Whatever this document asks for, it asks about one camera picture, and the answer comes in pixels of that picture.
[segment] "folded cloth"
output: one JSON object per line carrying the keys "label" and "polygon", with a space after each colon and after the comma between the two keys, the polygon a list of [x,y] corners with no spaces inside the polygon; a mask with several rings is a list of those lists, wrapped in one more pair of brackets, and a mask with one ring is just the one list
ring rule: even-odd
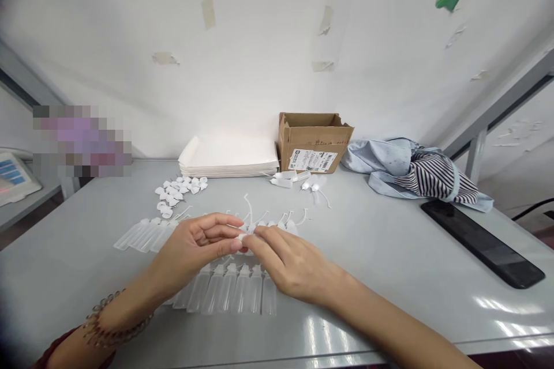
{"label": "folded cloth", "polygon": [[480,193],[440,149],[425,148],[408,138],[352,140],[341,163],[353,171],[370,174],[368,185],[386,196],[435,197],[481,212],[490,211],[494,202]]}

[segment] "red sleeve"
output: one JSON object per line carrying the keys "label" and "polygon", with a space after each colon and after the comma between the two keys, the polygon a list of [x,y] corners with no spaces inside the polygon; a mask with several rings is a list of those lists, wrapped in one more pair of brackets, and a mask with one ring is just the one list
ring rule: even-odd
{"label": "red sleeve", "polygon": [[[64,334],[59,339],[56,339],[52,342],[48,350],[44,352],[42,357],[36,361],[36,363],[31,367],[32,369],[47,369],[48,360],[50,359],[50,356],[54,353],[56,348],[62,344],[64,340],[66,340],[75,330],[77,330],[78,327],[75,327],[74,329],[68,331],[66,334]],[[98,369],[106,369],[109,365],[111,365],[111,362],[114,361],[115,352],[113,352],[110,357],[108,357],[104,363],[100,365]]]}

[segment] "beaded bracelet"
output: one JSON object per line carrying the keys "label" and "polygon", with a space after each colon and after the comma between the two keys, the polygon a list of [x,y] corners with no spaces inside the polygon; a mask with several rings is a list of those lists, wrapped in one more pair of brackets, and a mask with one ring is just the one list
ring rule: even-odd
{"label": "beaded bracelet", "polygon": [[106,332],[103,330],[99,323],[100,313],[108,304],[119,296],[119,294],[119,291],[115,294],[110,294],[105,299],[102,299],[100,304],[97,304],[92,308],[93,313],[87,316],[87,321],[83,324],[84,329],[90,327],[90,329],[83,335],[83,338],[89,338],[87,344],[92,344],[94,347],[102,348],[118,347],[137,337],[150,323],[153,314],[146,317],[145,320],[129,330],[124,330],[122,332]]}

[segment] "stack of paper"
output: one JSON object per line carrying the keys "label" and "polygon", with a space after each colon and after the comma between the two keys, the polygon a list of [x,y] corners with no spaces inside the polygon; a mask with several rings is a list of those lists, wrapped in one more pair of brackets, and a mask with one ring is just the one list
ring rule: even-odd
{"label": "stack of paper", "polygon": [[179,156],[183,176],[246,177],[272,175],[279,167],[275,143],[244,135],[194,137]]}

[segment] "black phone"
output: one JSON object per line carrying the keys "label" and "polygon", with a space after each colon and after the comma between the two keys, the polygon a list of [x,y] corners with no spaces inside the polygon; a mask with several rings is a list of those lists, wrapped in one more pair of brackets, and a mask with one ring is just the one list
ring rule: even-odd
{"label": "black phone", "polygon": [[545,278],[544,272],[454,205],[434,200],[421,209],[512,287],[529,288]]}

